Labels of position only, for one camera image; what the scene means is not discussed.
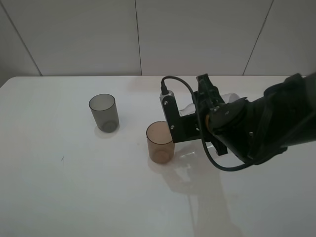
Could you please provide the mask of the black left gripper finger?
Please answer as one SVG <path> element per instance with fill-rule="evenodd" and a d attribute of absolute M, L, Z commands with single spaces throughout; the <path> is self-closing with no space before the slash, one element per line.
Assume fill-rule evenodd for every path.
<path fill-rule="evenodd" d="M 224 104 L 218 88 L 212 84 L 208 74 L 197 76 L 197 82 L 197 102 L 199 106 L 213 109 Z"/>

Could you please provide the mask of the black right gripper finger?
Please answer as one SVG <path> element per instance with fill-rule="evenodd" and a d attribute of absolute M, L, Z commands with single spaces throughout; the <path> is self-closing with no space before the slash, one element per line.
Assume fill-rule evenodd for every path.
<path fill-rule="evenodd" d="M 211 143 L 216 150 L 218 156 L 226 155 L 228 153 L 228 148 L 217 138 L 212 138 Z"/>

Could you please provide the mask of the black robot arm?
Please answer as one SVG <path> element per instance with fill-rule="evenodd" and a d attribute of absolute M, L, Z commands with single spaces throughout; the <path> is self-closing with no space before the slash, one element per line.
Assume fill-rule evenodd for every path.
<path fill-rule="evenodd" d="M 292 75 L 252 102 L 240 98 L 226 103 L 208 75 L 197 81 L 195 130 L 219 155 L 231 151 L 242 161 L 234 170 L 262 164 L 289 146 L 316 139 L 315 74 Z"/>

